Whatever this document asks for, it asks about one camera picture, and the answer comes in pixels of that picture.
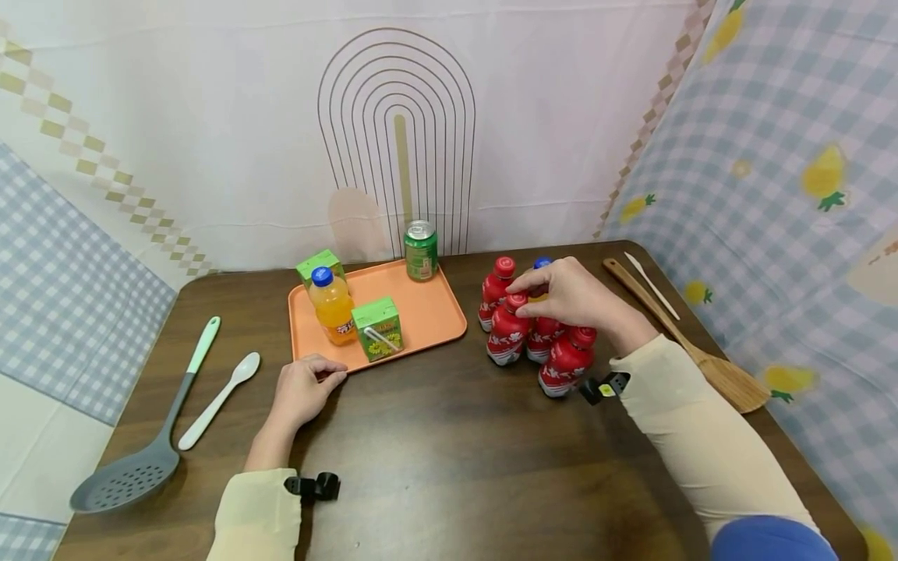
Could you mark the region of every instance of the orange tray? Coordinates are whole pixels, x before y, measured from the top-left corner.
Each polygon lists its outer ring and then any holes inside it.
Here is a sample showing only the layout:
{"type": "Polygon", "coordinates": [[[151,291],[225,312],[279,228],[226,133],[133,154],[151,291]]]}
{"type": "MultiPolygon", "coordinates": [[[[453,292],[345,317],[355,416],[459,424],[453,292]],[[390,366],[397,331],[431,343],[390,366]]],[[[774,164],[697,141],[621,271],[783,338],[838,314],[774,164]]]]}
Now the orange tray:
{"type": "Polygon", "coordinates": [[[425,283],[409,278],[405,272],[405,260],[347,273],[346,280],[356,306],[384,296],[392,297],[399,311],[405,348],[396,355],[369,363],[358,343],[333,345],[315,318],[315,309],[305,286],[299,285],[287,296],[294,360],[318,353],[346,364],[348,371],[353,373],[452,341],[464,335],[468,328],[468,321],[441,267],[436,276],[425,283]]]}

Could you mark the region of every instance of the white backdrop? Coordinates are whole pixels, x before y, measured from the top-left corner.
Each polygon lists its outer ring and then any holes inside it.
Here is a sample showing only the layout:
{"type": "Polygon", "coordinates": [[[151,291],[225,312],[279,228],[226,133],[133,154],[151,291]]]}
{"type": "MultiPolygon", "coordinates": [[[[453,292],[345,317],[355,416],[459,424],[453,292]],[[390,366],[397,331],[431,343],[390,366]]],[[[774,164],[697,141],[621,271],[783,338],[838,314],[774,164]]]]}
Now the white backdrop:
{"type": "Polygon", "coordinates": [[[6,0],[0,135],[175,288],[589,241],[694,5],[6,0]]]}

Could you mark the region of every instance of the beige diamond pattern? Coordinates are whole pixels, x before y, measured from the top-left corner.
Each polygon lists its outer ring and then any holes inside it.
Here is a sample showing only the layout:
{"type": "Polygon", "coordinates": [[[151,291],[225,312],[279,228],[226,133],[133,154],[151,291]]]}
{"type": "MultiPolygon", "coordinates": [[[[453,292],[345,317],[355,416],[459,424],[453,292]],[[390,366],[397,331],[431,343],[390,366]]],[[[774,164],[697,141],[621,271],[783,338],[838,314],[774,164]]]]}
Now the beige diamond pattern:
{"type": "Polygon", "coordinates": [[[34,55],[10,39],[10,26],[0,20],[0,95],[22,98],[20,108],[39,120],[38,131],[59,141],[59,152],[73,159],[75,171],[91,176],[91,185],[150,241],[178,262],[187,276],[215,273],[189,236],[168,213],[134,184],[109,147],[90,134],[90,125],[73,114],[73,103],[54,90],[53,77],[33,67],[34,55]]]}
{"type": "Polygon", "coordinates": [[[686,68],[689,67],[689,63],[699,47],[701,36],[704,35],[705,28],[708,27],[708,20],[711,17],[711,12],[714,11],[716,1],[696,0],[693,9],[686,16],[680,37],[674,43],[673,56],[667,61],[667,74],[661,80],[658,80],[658,91],[652,96],[651,108],[642,116],[643,124],[637,132],[636,142],[629,146],[631,152],[627,156],[623,168],[618,172],[620,177],[614,183],[614,189],[608,197],[608,206],[600,216],[599,229],[598,232],[593,234],[593,238],[598,238],[599,234],[602,233],[602,227],[605,221],[608,220],[608,215],[612,211],[614,202],[621,195],[621,190],[627,182],[629,173],[636,166],[639,156],[642,155],[642,151],[648,144],[648,139],[655,132],[661,117],[664,116],[667,106],[674,96],[674,92],[680,86],[680,81],[682,81],[683,75],[686,74],[686,68]]]}

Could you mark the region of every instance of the red bottle cap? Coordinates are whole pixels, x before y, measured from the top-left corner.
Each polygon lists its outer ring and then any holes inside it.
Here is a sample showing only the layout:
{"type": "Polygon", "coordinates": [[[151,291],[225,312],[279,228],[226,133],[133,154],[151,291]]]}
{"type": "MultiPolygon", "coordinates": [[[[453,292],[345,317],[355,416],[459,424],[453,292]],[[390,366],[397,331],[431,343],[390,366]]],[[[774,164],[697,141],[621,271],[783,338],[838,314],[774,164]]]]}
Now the red bottle cap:
{"type": "Polygon", "coordinates": [[[499,278],[511,278],[515,274],[515,260],[505,256],[496,259],[493,273],[499,278]]]}
{"type": "Polygon", "coordinates": [[[517,293],[506,296],[506,310],[515,313],[518,308],[527,303],[527,294],[517,293]]]}
{"type": "Polygon", "coordinates": [[[595,342],[595,329],[571,328],[570,342],[580,348],[588,348],[595,342]]]}

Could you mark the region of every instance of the blue checkered fabric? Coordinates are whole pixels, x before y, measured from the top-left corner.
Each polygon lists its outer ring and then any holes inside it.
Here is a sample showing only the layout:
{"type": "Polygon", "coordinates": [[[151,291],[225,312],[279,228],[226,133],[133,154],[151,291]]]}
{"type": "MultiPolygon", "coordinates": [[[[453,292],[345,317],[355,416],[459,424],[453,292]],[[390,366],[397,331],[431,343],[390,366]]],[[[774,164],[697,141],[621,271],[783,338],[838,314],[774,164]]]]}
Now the blue checkered fabric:
{"type": "Polygon", "coordinates": [[[0,514],[0,559],[3,561],[49,561],[66,527],[0,514]]]}
{"type": "Polygon", "coordinates": [[[114,425],[174,296],[0,144],[0,373],[114,425]]]}
{"type": "Polygon", "coordinates": [[[641,243],[681,289],[706,284],[712,302],[696,312],[746,369],[818,372],[815,389],[770,411],[856,521],[898,550],[898,309],[845,282],[898,223],[898,7],[746,0],[735,40],[704,65],[732,4],[718,2],[601,238],[641,243]],[[824,212],[801,177],[829,143],[848,161],[848,204],[824,212]],[[648,194],[656,202],[622,222],[648,194]]]}

